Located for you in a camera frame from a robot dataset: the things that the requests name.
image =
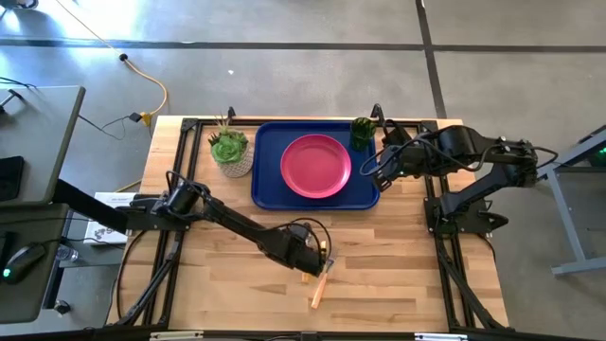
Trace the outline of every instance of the potted plant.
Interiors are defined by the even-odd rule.
[[[354,119],[349,130],[351,147],[355,151],[363,151],[375,135],[375,130],[375,122],[370,118],[358,117]]]
[[[253,167],[253,151],[243,132],[229,129],[227,120],[217,121],[219,134],[208,139],[210,152],[219,168],[229,177],[241,177]]]

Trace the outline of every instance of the orange handle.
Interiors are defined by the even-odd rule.
[[[324,294],[324,287],[326,286],[326,277],[328,276],[328,272],[324,272],[322,274],[322,278],[318,283],[318,288],[315,290],[315,294],[313,295],[312,300],[312,309],[318,309],[320,305],[320,300],[322,299],[322,294]]]

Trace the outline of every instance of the white plant pot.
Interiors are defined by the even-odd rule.
[[[240,162],[217,164],[219,165],[219,168],[221,169],[223,174],[228,177],[244,176],[248,171],[250,171],[250,169],[253,168],[253,150],[254,148],[250,147],[250,143],[248,143],[246,146],[246,151],[244,152],[244,155],[242,156],[242,160],[240,160]]]

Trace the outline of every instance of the computer mouse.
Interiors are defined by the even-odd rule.
[[[7,284],[19,283],[45,254],[46,249],[39,242],[22,247],[5,265],[2,280]]]

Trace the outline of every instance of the small green plant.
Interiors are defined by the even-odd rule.
[[[351,122],[351,146],[356,151],[362,151],[375,135],[376,126],[370,118],[358,117]]]
[[[208,139],[210,152],[219,164],[236,163],[242,160],[246,152],[248,140],[243,132],[237,132],[228,128],[228,122],[223,119],[217,120],[219,134],[211,134]]]

